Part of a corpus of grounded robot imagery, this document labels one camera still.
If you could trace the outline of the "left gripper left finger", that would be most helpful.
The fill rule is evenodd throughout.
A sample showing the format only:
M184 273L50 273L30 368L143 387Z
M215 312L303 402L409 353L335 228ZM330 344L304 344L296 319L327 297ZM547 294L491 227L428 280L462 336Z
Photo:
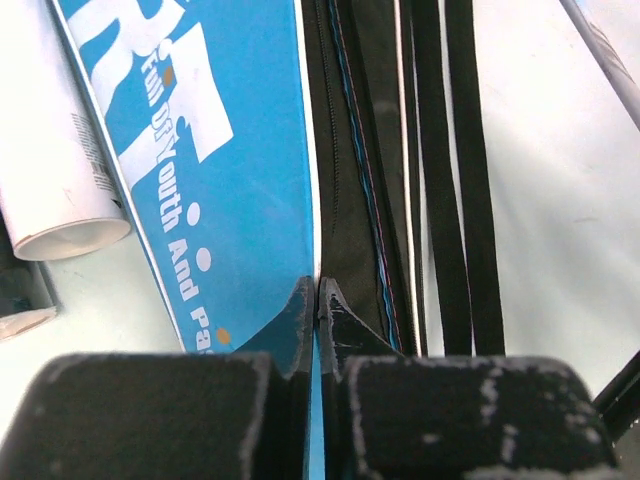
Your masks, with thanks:
M230 354L77 354L35 377L5 479L304 479L314 283Z

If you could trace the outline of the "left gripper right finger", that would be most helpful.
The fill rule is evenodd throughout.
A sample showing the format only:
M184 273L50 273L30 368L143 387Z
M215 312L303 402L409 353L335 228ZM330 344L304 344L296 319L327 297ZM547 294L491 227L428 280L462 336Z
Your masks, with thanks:
M329 479L620 479L585 385L545 357L411 357L320 284Z

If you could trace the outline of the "black shuttlecock tube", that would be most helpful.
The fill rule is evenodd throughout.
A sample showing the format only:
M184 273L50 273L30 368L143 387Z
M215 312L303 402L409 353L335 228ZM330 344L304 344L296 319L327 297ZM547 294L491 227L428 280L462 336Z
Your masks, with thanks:
M56 314L57 306L40 264L14 255L1 219L1 339L26 332Z

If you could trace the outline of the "blue racket bag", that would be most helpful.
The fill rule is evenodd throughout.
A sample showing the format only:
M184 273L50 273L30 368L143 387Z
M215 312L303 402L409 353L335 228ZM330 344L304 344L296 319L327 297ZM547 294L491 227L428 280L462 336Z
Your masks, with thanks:
M52 8L186 350L217 327L246 340L305 276L334 278L395 349L424 347L352 2ZM386 26L416 97L445 350L502 353L473 5L406 1Z

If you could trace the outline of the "white shuttlecock tube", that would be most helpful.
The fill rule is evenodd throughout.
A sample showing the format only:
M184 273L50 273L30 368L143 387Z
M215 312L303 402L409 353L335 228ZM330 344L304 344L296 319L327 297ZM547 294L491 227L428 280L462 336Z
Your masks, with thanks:
M130 231L43 1L1 4L1 213L29 261L90 253Z

